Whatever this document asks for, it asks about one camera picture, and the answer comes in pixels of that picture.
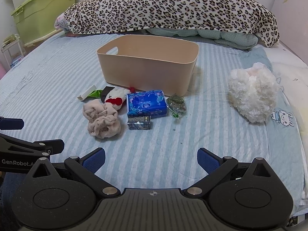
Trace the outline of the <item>white cardboard box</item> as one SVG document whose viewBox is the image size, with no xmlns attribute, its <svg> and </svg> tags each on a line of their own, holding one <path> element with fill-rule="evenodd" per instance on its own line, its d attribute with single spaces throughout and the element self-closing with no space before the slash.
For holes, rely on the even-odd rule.
<svg viewBox="0 0 308 231">
<path fill-rule="evenodd" d="M 95 90 L 96 90 L 96 86 L 95 85 L 92 85 L 90 88 L 88 88 L 85 92 L 83 92 L 82 94 L 80 94 L 79 96 L 77 96 L 77 99 L 79 101 L 83 101 L 85 100 L 86 98 L 88 98 L 88 96 L 93 93 Z"/>
</svg>

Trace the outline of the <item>small dark blue box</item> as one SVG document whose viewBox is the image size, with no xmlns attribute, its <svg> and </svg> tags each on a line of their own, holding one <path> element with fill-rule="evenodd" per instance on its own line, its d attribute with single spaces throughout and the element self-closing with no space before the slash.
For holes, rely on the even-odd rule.
<svg viewBox="0 0 308 231">
<path fill-rule="evenodd" d="M 151 128 L 151 116 L 128 117 L 129 130 L 149 130 Z"/>
</svg>

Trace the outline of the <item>cartoon print blue pillowcase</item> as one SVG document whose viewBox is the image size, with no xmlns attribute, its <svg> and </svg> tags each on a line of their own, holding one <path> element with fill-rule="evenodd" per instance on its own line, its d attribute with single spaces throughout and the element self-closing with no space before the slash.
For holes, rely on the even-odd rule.
<svg viewBox="0 0 308 231">
<path fill-rule="evenodd" d="M 246 161 L 263 157 L 279 176 L 293 198 L 293 215 L 307 213 L 307 105 L 301 98 L 307 89 L 295 90 L 291 78 L 295 71 L 304 71 L 282 63 L 270 62 L 262 48 L 252 49 L 241 55 L 244 67 L 255 62 L 267 66 L 277 77 L 280 85 L 278 102 L 267 121 L 250 123 L 241 118 L 242 136 L 249 139 L 240 142 L 241 155 Z"/>
</svg>

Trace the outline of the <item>white metal rack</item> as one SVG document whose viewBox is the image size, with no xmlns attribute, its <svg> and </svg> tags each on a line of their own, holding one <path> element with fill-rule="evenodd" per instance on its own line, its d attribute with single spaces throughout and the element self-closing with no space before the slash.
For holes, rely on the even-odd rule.
<svg viewBox="0 0 308 231">
<path fill-rule="evenodd" d="M 12 34 L 7 37 L 3 41 L 1 53 L 4 55 L 10 68 L 18 64 L 26 56 L 20 36 L 18 34 Z"/>
</svg>

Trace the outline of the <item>green plastic packet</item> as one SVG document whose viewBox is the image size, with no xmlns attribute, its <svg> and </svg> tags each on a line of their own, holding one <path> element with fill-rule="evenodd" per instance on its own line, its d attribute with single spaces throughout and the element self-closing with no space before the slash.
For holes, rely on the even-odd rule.
<svg viewBox="0 0 308 231">
<path fill-rule="evenodd" d="M 91 93 L 89 93 L 89 95 L 87 97 L 88 98 L 100 99 L 102 92 L 103 92 L 103 90 L 94 90 Z"/>
</svg>

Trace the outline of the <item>white red kitty plush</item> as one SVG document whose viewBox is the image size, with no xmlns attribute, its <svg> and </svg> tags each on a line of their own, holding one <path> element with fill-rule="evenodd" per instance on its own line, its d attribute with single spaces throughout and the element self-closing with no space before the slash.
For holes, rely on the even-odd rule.
<svg viewBox="0 0 308 231">
<path fill-rule="evenodd" d="M 119 111 L 124 102 L 126 101 L 127 95 L 135 93 L 135 88 L 113 88 L 103 99 L 103 103 L 111 103 L 113 108 Z"/>
</svg>

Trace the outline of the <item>white fluffy plush toy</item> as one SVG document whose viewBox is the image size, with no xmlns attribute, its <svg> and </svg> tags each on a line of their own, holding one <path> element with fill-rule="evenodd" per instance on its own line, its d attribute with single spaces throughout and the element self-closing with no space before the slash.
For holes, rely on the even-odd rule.
<svg viewBox="0 0 308 231">
<path fill-rule="evenodd" d="M 278 100 L 276 77 L 260 62 L 247 69 L 231 70 L 228 89 L 233 107 L 253 124 L 265 122 Z"/>
</svg>

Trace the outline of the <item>blue tissue pack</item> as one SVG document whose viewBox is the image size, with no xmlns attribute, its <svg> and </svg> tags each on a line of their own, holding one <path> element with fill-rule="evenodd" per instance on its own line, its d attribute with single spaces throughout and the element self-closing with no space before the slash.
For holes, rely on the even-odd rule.
<svg viewBox="0 0 308 231">
<path fill-rule="evenodd" d="M 151 118 L 167 115 L 167 104 L 162 90 L 130 93 L 126 98 L 127 116 L 150 116 Z"/>
</svg>

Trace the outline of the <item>striped blue bed sheet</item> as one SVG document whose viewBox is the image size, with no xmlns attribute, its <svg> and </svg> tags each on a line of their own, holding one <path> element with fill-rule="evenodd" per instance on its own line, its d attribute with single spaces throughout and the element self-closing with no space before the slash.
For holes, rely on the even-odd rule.
<svg viewBox="0 0 308 231">
<path fill-rule="evenodd" d="M 65 149 L 52 157 L 54 162 L 102 147 L 106 163 L 97 175 L 119 189 L 188 187 L 205 176 L 196 159 L 201 147 L 241 162 L 254 159 L 246 161 L 241 155 L 240 142 L 249 137 L 240 134 L 246 129 L 240 126 L 242 116 L 228 101 L 230 71 L 246 68 L 241 55 L 250 51 L 200 37 L 193 38 L 199 55 L 184 98 L 185 115 L 155 118 L 149 130 L 129 130 L 126 109 L 121 109 L 119 135 L 92 137 L 77 96 L 92 85 L 106 86 L 97 49 L 115 38 L 69 38 L 59 33 L 11 69 L 1 79 L 1 115 L 22 118 L 24 128 L 7 134 L 31 142 L 62 139 Z"/>
</svg>

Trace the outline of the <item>green plastic storage bin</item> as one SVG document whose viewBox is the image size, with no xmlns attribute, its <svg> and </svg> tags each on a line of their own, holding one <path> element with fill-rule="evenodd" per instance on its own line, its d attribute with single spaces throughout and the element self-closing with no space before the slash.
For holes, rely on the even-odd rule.
<svg viewBox="0 0 308 231">
<path fill-rule="evenodd" d="M 26 0 L 12 12 L 24 44 L 39 41 L 55 31 L 55 19 L 75 0 Z"/>
</svg>

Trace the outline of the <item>beige plastic storage basket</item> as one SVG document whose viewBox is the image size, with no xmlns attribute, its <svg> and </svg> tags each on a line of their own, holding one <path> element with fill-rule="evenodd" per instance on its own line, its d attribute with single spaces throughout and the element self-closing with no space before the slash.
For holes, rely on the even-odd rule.
<svg viewBox="0 0 308 231">
<path fill-rule="evenodd" d="M 97 50 L 107 83 L 184 96 L 199 54 L 198 44 L 154 35 L 123 35 Z"/>
</svg>

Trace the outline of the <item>pink floral pillow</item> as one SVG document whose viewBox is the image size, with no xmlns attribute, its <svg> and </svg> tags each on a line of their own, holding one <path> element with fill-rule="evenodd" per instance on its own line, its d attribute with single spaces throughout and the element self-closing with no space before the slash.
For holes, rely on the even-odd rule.
<svg viewBox="0 0 308 231">
<path fill-rule="evenodd" d="M 65 15 L 64 13 L 60 14 L 57 19 L 55 20 L 54 23 L 54 28 L 59 30 L 63 30 L 64 32 L 70 32 L 68 25 L 67 25 L 67 21 L 65 19 Z"/>
</svg>

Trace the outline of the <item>light green quilt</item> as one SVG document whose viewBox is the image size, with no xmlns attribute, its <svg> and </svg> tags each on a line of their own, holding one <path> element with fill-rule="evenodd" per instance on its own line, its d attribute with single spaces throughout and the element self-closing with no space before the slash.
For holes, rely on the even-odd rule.
<svg viewBox="0 0 308 231">
<path fill-rule="evenodd" d="M 151 28 L 141 30 L 142 33 L 149 33 L 163 37 L 194 37 L 200 36 L 205 39 L 214 40 L 216 44 L 229 46 L 235 49 L 247 50 L 258 44 L 258 37 L 254 34 L 221 32 L 219 30 L 177 30 L 164 28 Z"/>
</svg>

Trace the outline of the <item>leopard print blanket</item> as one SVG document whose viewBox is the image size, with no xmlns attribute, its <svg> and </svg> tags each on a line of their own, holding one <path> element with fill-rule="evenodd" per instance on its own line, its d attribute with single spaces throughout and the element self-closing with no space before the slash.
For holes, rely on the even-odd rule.
<svg viewBox="0 0 308 231">
<path fill-rule="evenodd" d="M 152 28 L 253 34 L 266 47 L 280 38 L 277 19 L 255 0 L 85 0 L 64 12 L 73 34 Z"/>
</svg>

